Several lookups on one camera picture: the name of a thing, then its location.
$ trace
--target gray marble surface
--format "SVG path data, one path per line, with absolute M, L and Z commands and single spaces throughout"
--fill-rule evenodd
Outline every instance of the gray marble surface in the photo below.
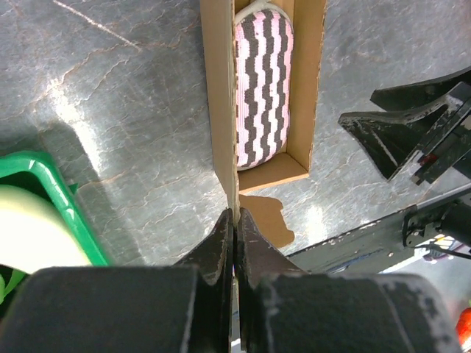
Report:
M 471 3 L 330 0 L 311 176 L 281 200 L 286 254 L 468 182 L 386 183 L 336 121 L 375 88 L 471 65 Z M 48 151 L 121 264 L 170 264 L 226 201 L 211 162 L 198 0 L 0 1 L 0 154 Z

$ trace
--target white object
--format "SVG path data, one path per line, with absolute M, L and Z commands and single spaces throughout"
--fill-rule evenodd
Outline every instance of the white object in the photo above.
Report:
M 0 185 L 0 265 L 32 274 L 90 265 L 56 208 L 22 188 Z

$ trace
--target open cardboard box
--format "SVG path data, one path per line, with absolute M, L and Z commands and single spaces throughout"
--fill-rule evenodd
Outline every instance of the open cardboard box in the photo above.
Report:
M 326 0 L 274 0 L 294 27 L 290 127 L 283 150 L 255 168 L 237 172 L 234 15 L 250 0 L 200 0 L 213 164 L 238 220 L 238 193 L 308 177 Z

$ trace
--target green plastic bin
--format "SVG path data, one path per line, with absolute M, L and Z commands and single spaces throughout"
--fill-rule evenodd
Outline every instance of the green plastic bin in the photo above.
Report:
M 82 211 L 74 201 L 73 193 L 77 190 L 77 186 L 67 186 L 49 154 L 22 151 L 1 157 L 0 185 L 23 188 L 49 200 L 63 217 L 91 264 L 95 266 L 110 264 L 96 242 Z M 23 272 L 13 270 L 7 284 L 0 276 L 0 303 L 24 276 Z

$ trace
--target pink and gray striped slipper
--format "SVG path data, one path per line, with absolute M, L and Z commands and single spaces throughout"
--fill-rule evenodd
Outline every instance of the pink and gray striped slipper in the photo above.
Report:
M 293 40 L 289 17 L 267 0 L 235 16 L 239 171 L 266 162 L 286 143 Z

